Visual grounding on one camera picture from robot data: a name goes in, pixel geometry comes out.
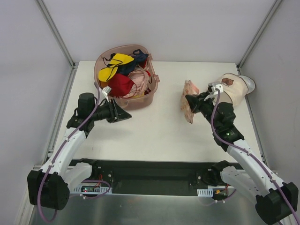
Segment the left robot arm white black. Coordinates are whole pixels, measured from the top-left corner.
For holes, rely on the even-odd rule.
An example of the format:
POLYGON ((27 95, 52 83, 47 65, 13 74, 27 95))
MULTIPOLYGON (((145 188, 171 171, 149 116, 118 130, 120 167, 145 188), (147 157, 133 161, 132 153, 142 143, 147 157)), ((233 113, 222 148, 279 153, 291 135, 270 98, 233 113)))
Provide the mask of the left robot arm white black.
POLYGON ((115 123, 131 117, 114 99, 100 103, 92 93, 80 94, 78 107, 67 122, 60 146, 38 171, 32 170, 28 174, 30 203, 55 210, 64 209, 70 193, 82 181, 95 182, 99 177, 98 169, 85 162, 68 170, 75 153, 87 139, 95 122, 106 120, 115 123))

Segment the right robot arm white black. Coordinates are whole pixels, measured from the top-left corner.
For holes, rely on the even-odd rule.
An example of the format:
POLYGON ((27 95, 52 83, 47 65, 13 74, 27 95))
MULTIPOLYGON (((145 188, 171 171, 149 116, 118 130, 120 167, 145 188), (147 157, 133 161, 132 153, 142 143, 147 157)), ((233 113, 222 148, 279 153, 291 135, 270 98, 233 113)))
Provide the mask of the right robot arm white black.
POLYGON ((236 115, 231 103, 214 101, 209 93, 185 96, 192 113, 201 113, 210 122, 213 137, 227 154, 244 169, 241 174, 228 162, 222 161, 211 173, 216 185, 223 183, 234 187, 254 206, 259 217, 268 225, 281 223, 293 215, 297 224, 299 190, 290 182, 284 182, 252 152, 244 136, 235 127, 236 115))

